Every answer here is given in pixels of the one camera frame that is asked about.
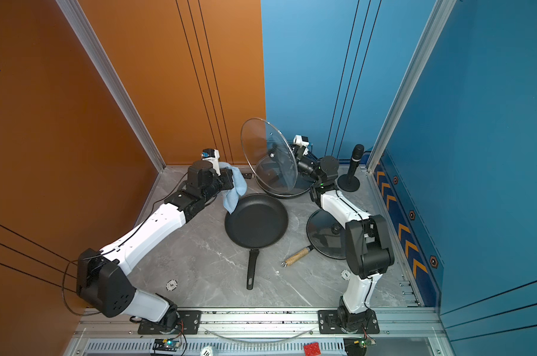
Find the light blue microfibre cloth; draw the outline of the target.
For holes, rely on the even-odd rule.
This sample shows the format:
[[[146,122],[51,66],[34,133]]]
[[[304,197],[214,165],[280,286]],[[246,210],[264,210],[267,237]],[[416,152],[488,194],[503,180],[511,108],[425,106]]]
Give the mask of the light blue microfibre cloth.
[[[241,172],[237,167],[231,166],[229,163],[220,162],[219,167],[221,169],[229,169],[232,176],[232,183],[234,187],[228,191],[223,191],[223,206],[229,214],[232,214],[240,200],[241,197],[245,195],[248,189],[247,182]]]

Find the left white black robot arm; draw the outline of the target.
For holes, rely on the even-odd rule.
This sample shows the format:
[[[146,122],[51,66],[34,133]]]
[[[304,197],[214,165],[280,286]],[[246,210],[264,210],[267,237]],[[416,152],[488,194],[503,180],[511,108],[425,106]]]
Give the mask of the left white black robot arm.
[[[240,170],[228,163],[196,161],[143,222],[102,249],[87,249],[79,255],[75,261],[77,296],[105,317],[124,314],[154,325],[161,333],[173,332],[180,319],[177,305],[136,288],[128,276],[164,238],[243,182]]]

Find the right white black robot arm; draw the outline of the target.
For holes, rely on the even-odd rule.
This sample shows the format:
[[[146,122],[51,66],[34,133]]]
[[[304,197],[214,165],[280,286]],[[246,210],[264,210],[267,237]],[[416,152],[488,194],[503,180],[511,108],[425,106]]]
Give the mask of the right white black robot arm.
[[[370,215],[344,196],[337,184],[339,162],[332,156],[312,160],[299,154],[297,170],[314,180],[311,200],[332,215],[345,231],[349,284],[340,298],[339,325],[346,332],[380,332],[375,311],[369,306],[378,281],[395,262],[386,219]]]

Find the black microphone on stand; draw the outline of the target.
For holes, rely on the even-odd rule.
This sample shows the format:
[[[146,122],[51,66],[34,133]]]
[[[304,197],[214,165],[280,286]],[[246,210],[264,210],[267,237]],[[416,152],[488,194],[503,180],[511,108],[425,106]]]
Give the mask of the black microphone on stand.
[[[351,154],[349,169],[346,174],[338,177],[338,187],[343,191],[355,192],[360,188],[360,181],[356,178],[355,173],[360,165],[360,161],[365,153],[365,147],[357,144]]]

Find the right white round marker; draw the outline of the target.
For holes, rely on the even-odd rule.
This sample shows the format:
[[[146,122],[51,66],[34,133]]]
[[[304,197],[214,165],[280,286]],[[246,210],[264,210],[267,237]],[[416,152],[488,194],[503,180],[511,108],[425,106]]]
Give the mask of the right white round marker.
[[[351,272],[347,271],[347,270],[343,270],[340,275],[341,275],[342,279],[349,280],[350,277],[351,277]]]

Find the white round marker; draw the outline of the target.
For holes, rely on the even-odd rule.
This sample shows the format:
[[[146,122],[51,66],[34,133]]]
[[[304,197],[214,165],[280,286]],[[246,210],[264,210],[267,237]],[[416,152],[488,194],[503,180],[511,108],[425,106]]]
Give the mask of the white round marker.
[[[340,275],[341,275],[342,279],[349,280],[350,277],[351,277],[351,272],[347,271],[347,270],[343,270]]]
[[[167,281],[165,288],[167,291],[172,292],[178,287],[178,282],[176,280]]]

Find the left white round marker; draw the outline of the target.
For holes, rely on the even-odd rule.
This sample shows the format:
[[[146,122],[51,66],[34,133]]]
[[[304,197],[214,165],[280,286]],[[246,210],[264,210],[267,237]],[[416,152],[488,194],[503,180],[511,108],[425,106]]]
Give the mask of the left white round marker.
[[[178,282],[176,280],[167,281],[165,288],[167,291],[172,292],[178,287]]]

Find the white round knob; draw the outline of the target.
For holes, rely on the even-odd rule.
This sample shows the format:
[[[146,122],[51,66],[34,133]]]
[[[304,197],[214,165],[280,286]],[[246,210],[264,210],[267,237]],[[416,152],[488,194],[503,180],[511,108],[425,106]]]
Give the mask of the white round knob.
[[[212,346],[203,347],[200,351],[200,356],[215,356],[216,350]]]

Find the small green circuit board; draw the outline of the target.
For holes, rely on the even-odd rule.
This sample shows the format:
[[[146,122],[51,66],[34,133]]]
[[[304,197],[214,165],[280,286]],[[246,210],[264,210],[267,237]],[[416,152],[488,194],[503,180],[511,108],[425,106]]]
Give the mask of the small green circuit board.
[[[157,338],[153,341],[154,355],[180,355],[183,351],[182,342],[173,338]]]

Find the red perforated block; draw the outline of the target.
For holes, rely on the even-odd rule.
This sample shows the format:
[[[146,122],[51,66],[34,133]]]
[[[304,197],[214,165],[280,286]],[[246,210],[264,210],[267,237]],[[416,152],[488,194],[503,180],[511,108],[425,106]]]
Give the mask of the red perforated block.
[[[304,355],[305,356],[321,356],[322,352],[320,349],[320,345],[318,342],[306,344],[303,347]]]

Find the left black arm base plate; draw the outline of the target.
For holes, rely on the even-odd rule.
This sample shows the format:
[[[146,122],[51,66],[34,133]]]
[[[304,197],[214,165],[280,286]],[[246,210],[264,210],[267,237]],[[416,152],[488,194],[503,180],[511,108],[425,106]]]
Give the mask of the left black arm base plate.
[[[177,312],[176,323],[165,326],[163,323],[154,323],[143,319],[139,323],[139,335],[196,335],[202,318],[202,312],[196,309],[181,310]]]

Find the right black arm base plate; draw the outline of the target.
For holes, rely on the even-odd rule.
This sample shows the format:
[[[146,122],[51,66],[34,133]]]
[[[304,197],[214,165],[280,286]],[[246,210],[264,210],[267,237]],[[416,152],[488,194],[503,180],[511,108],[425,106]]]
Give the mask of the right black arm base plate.
[[[368,309],[362,313],[351,314],[342,308],[320,310],[318,312],[320,334],[379,334],[380,327],[376,313]]]

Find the aluminium front rail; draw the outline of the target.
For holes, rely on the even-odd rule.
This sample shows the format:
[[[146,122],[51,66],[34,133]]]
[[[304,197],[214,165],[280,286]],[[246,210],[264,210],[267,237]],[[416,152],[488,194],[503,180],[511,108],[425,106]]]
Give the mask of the aluminium front rail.
[[[294,335],[322,338],[318,323],[320,307],[202,308],[196,335],[190,337],[290,338]],[[379,338],[444,338],[446,332],[433,308],[375,307]],[[139,325],[127,315],[84,317],[73,338],[140,338]]]

